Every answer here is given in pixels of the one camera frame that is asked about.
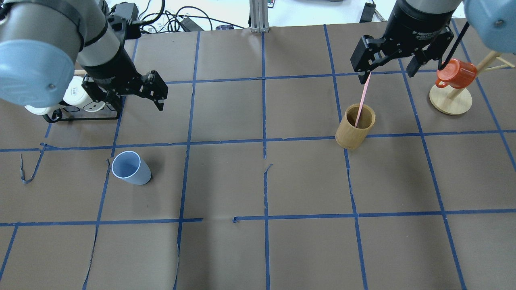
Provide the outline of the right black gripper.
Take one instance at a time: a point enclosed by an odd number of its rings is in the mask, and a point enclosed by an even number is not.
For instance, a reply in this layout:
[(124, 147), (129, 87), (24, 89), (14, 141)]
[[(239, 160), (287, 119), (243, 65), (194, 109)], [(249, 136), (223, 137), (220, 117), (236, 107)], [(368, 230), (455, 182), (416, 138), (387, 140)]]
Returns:
[(441, 60), (454, 38), (449, 28), (453, 0), (397, 0), (381, 38), (363, 35), (350, 62), (365, 84), (371, 72), (387, 62), (413, 55), (406, 67), (414, 77), (431, 60)]

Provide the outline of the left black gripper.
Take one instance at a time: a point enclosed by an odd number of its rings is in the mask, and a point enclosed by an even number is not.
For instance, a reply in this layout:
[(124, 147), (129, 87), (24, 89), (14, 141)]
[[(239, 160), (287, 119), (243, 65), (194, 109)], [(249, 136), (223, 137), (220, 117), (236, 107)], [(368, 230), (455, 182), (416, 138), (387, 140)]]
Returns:
[(153, 101), (159, 111), (164, 110), (164, 101), (168, 97), (169, 89), (167, 84), (157, 71), (152, 70), (147, 74), (144, 86), (142, 75), (137, 72), (124, 48), (120, 48), (114, 57), (105, 64), (83, 65), (83, 68), (98, 86), (108, 91), (94, 93), (94, 105), (98, 107), (94, 109), (94, 112), (109, 107), (118, 114), (121, 113), (123, 101), (116, 92), (135, 94), (149, 99)]

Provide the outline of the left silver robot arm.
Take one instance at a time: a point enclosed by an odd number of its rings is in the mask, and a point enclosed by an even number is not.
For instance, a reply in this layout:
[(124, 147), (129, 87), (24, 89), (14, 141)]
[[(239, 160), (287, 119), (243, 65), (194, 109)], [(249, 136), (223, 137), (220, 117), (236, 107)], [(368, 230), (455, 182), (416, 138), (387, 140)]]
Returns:
[(4, 0), (1, 5), (1, 99), (19, 106), (55, 107), (66, 100), (75, 65), (85, 70), (86, 103), (121, 110), (123, 95), (164, 108), (168, 86), (160, 74), (140, 74), (124, 49), (141, 37), (137, 8), (108, 13), (103, 0)]

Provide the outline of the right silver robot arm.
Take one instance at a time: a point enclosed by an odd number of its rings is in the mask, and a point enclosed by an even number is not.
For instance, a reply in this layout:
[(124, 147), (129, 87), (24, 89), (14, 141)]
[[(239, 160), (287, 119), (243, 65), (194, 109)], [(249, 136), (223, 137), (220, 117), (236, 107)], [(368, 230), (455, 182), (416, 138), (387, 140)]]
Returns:
[[(406, 68), (413, 77), (428, 61), (443, 61), (454, 38), (449, 27), (458, 0), (398, 0), (380, 38), (363, 35), (350, 58), (354, 72), (365, 84), (379, 66), (411, 57)], [(514, 0), (465, 0), (467, 22), (492, 51), (515, 53), (516, 4)]]

